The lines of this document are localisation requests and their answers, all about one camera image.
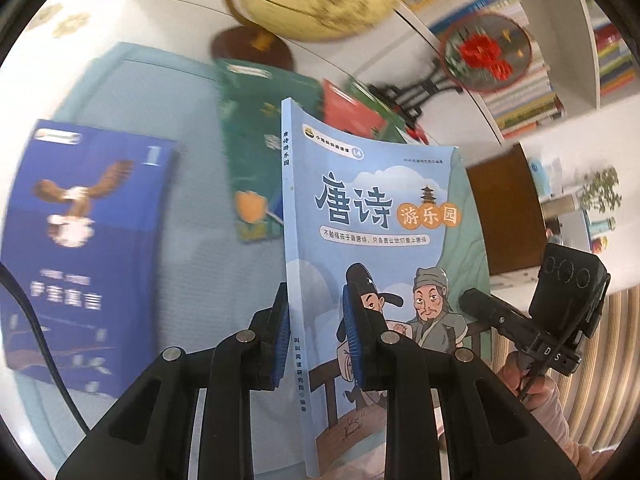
eagle illustration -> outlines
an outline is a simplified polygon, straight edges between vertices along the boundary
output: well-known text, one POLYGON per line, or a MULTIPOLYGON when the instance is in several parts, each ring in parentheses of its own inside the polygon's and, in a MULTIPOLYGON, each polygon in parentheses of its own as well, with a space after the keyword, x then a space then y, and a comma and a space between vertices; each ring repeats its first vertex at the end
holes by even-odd
POLYGON ((91 200, 113 193, 129 177, 132 168, 132 160, 114 162, 102 174, 98 184, 92 187, 73 186, 62 189, 47 179, 36 183, 33 193, 39 199, 56 204, 69 204, 65 214, 47 217, 49 237, 63 247, 82 247, 94 235, 94 230, 90 227, 94 221, 88 217, 91 200))

eagle wing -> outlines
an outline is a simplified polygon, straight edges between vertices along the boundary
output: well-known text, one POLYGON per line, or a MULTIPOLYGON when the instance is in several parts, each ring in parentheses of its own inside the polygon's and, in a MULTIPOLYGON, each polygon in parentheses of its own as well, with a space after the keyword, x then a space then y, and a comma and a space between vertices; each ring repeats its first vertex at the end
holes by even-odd
POLYGON ((52 180, 43 179, 33 186, 33 193, 39 199, 45 202, 53 202, 63 204, 67 202, 66 198, 63 198, 66 189, 58 187, 58 185, 52 180))
POLYGON ((90 198, 101 198, 113 193, 129 177, 132 168, 132 160, 114 162, 102 174, 98 184, 87 189, 87 195, 90 198))

gray robe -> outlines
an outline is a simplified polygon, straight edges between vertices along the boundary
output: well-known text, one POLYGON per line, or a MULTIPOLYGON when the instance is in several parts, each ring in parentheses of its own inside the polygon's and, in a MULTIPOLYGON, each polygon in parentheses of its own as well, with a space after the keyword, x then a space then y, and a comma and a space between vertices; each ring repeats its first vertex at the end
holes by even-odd
POLYGON ((455 342, 449 341, 449 335, 447 334, 447 327, 453 329, 456 335, 456 341, 466 333, 466 321, 460 314, 454 314, 452 312, 446 312, 443 310, 438 316, 433 319, 431 323, 423 321, 420 317, 416 316, 409 322, 414 330, 414 341, 419 343, 422 348, 429 350, 435 350, 437 352, 447 352, 450 346, 455 346, 455 342))

cartoon man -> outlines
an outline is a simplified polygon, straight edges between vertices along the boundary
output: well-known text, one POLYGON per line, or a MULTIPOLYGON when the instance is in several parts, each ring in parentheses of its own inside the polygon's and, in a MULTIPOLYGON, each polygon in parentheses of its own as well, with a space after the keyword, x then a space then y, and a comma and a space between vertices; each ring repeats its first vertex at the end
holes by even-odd
MULTIPOLYGON (((354 283, 358 287, 360 298, 365 308, 382 312, 386 303, 391 303, 395 306, 402 306, 404 303, 402 298, 397 294, 378 292, 369 271, 361 263, 353 264, 347 269, 346 279, 347 283, 354 283)), ((340 321, 335 336, 339 341, 337 354, 340 373, 345 381, 353 382, 353 368, 351 367, 351 355, 349 354, 344 319, 340 321)), ((362 392, 357 386, 354 386, 353 390, 345 393, 349 402, 356 403, 357 410, 370 404, 386 406, 386 395, 383 395, 382 392, 362 392)))
POLYGON ((439 267, 416 270, 414 278, 415 319, 409 322, 413 339, 422 348, 453 352, 462 346, 466 321, 452 312, 447 296, 449 281, 439 267))

black camera device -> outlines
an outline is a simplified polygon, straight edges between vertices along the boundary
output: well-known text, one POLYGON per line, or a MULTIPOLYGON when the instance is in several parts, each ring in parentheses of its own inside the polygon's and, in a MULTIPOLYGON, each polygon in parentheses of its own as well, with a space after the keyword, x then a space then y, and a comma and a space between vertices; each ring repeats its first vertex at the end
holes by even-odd
POLYGON ((475 288, 460 297, 460 309, 490 323, 532 362, 568 376, 582 361, 580 342, 591 338, 600 322, 609 281, 596 255, 548 244, 530 317, 475 288))

